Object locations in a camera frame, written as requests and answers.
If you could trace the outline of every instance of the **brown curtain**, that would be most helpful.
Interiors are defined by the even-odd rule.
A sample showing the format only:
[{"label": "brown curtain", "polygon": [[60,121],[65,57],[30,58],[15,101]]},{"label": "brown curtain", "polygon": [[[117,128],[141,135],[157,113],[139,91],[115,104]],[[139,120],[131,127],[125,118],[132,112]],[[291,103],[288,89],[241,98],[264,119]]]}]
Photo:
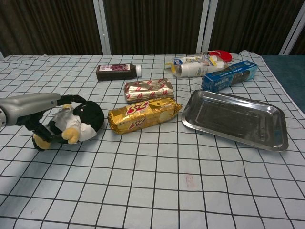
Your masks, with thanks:
[{"label": "brown curtain", "polygon": [[218,0],[210,50],[279,54],[304,0]]},{"label": "brown curtain", "polygon": [[295,45],[290,52],[290,55],[305,55],[305,26],[297,38]]},{"label": "brown curtain", "polygon": [[101,54],[92,0],[1,0],[0,49],[14,54]]},{"label": "brown curtain", "polygon": [[203,0],[104,0],[113,54],[195,53]]}]

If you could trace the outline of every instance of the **blue package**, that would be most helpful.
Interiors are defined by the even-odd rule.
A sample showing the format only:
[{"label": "blue package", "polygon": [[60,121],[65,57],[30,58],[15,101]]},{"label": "blue package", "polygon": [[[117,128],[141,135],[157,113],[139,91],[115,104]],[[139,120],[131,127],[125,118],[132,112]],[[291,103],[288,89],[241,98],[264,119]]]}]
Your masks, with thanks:
[{"label": "blue package", "polygon": [[230,85],[251,80],[254,78],[257,67],[255,63],[243,61],[221,71],[207,73],[202,80],[202,89],[217,92]]}]

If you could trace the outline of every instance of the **stainless steel tray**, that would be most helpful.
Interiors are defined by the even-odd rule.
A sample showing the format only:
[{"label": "stainless steel tray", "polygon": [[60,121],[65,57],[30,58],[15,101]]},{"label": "stainless steel tray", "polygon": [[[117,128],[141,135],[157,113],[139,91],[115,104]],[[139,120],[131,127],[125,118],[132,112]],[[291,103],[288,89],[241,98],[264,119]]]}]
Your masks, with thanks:
[{"label": "stainless steel tray", "polygon": [[285,115],[270,104],[208,91],[194,91],[182,122],[189,128],[270,151],[288,148]]}]

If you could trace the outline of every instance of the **red lid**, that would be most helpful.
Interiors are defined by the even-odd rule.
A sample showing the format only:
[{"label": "red lid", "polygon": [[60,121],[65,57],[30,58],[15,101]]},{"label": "red lid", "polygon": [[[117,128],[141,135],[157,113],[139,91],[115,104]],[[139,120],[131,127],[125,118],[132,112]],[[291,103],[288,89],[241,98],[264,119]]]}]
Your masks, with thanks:
[{"label": "red lid", "polygon": [[209,55],[215,55],[219,56],[221,59],[223,59],[226,62],[230,62],[232,60],[232,56],[230,53],[224,51],[224,50],[213,50],[209,51]]}]

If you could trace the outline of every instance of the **plush toy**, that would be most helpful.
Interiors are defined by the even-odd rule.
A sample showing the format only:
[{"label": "plush toy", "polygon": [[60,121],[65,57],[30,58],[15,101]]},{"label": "plush toy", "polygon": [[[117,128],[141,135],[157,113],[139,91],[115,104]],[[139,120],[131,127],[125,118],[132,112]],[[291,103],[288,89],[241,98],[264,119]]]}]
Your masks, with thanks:
[{"label": "plush toy", "polygon": [[33,135],[34,147],[40,151],[49,149],[52,142],[62,144],[76,144],[96,136],[104,122],[104,114],[99,105],[93,101],[86,101],[75,109],[70,105],[63,105],[58,113],[46,125],[54,135],[51,142],[46,142],[36,134]]}]

